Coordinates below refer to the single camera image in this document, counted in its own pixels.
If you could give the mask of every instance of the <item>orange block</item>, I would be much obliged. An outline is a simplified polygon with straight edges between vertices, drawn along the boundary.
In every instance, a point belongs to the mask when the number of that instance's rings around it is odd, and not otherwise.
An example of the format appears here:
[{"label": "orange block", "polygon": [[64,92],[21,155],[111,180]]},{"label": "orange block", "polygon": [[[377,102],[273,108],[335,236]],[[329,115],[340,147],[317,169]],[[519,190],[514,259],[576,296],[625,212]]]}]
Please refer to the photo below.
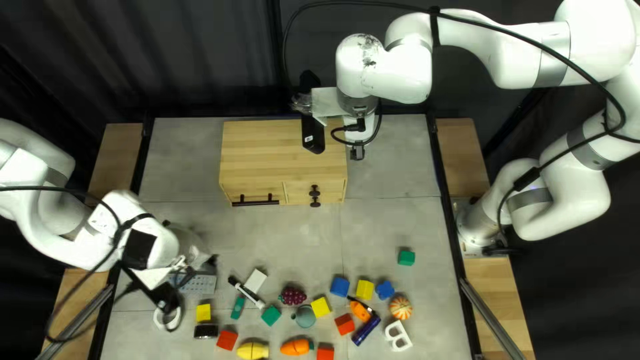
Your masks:
[{"label": "orange block", "polygon": [[351,331],[354,331],[356,329],[356,325],[353,323],[353,320],[351,319],[351,315],[349,314],[344,314],[339,318],[336,318],[335,325],[338,327],[338,331],[340,332],[340,335],[343,335],[343,336],[346,334],[349,334]]},{"label": "orange block", "polygon": [[298,339],[284,343],[280,347],[280,352],[285,355],[304,355],[309,352],[309,340]]},{"label": "orange block", "polygon": [[234,349],[234,345],[236,345],[237,339],[238,339],[238,334],[234,334],[233,332],[222,330],[220,332],[220,336],[218,337],[217,346],[225,350],[231,351]]},{"label": "orange block", "polygon": [[318,348],[316,360],[333,360],[332,348]]}]

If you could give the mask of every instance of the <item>yellow cube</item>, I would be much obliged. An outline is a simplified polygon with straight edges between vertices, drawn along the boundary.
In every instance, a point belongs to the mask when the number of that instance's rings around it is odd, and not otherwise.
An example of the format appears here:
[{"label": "yellow cube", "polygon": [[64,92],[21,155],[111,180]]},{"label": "yellow cube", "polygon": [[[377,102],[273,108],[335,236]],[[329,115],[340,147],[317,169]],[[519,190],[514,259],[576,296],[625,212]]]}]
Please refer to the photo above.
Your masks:
[{"label": "yellow cube", "polygon": [[331,309],[329,309],[329,304],[327,304],[325,297],[321,297],[320,299],[311,302],[311,308],[314,310],[316,318],[321,318],[324,315],[331,313]]},{"label": "yellow cube", "polygon": [[211,321],[211,304],[202,304],[196,307],[196,322]]},{"label": "yellow cube", "polygon": [[373,282],[366,280],[358,280],[358,288],[356,289],[356,296],[362,300],[371,300],[373,295]]}]

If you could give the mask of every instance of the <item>marker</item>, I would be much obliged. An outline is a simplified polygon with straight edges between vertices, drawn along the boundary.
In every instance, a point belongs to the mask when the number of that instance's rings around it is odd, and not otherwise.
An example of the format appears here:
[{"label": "marker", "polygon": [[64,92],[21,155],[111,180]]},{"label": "marker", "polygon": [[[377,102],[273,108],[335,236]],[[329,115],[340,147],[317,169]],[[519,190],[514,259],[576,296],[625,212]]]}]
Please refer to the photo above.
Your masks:
[{"label": "marker", "polygon": [[238,289],[238,291],[243,293],[246,296],[246,298],[251,300],[251,302],[253,302],[258,309],[262,310],[264,308],[264,302],[258,299],[258,297],[252,294],[249,290],[247,290],[235,277],[230,276],[228,279],[228,282],[233,287]]}]

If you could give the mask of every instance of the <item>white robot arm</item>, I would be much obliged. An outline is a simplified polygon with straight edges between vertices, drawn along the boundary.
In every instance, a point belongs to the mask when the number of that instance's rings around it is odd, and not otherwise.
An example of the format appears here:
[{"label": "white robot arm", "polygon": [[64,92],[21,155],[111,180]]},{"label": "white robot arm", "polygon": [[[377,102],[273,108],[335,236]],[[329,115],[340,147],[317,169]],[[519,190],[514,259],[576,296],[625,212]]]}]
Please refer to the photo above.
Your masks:
[{"label": "white robot arm", "polygon": [[[589,81],[555,57],[515,37],[452,19],[452,15],[510,30],[542,43],[568,58],[607,89],[628,114],[617,133],[640,138],[640,69],[635,65],[640,31],[640,8],[632,0],[565,0],[554,21],[505,26],[468,10],[442,10],[435,18],[442,45],[454,45],[475,54],[501,88],[518,89],[581,85]],[[388,28],[383,45],[364,34],[345,38],[336,52],[337,97],[345,111],[344,123],[366,115],[366,131],[345,131],[348,140],[372,135],[370,114],[376,97],[406,104],[419,103],[431,91],[432,16],[411,13]],[[640,151],[640,144],[605,135],[546,166],[541,176],[522,191],[514,182],[528,170],[545,164],[559,153],[603,133],[604,113],[549,146],[540,160],[523,159],[507,164],[491,190],[458,219],[461,237],[470,245],[490,245],[498,233],[498,209],[505,224],[513,223],[525,240],[540,240],[589,222],[610,204],[602,170]],[[613,128],[620,115],[609,104],[607,121]],[[506,206],[501,207],[505,198]]]},{"label": "white robot arm", "polygon": [[[131,224],[118,243],[114,239],[118,225],[103,205],[91,212],[69,193],[2,191],[13,186],[62,188],[75,164],[62,150],[19,124],[0,119],[0,130],[0,215],[16,221],[25,239],[42,254],[96,272],[123,260],[150,289],[176,266],[197,268],[207,259],[190,233],[180,231],[189,238],[178,239],[171,228],[148,215],[129,191],[112,191],[102,200],[121,224]],[[56,183],[52,173],[63,180]]]}]

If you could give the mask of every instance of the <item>purple grapes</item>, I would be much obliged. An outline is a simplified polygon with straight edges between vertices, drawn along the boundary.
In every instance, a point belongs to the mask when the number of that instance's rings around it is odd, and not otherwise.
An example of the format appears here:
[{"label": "purple grapes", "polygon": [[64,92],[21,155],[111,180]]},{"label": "purple grapes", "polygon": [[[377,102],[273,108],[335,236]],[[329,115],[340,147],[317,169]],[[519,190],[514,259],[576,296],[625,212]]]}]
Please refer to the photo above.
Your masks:
[{"label": "purple grapes", "polygon": [[307,296],[300,289],[287,287],[282,290],[279,299],[285,305],[300,305],[307,299]]}]

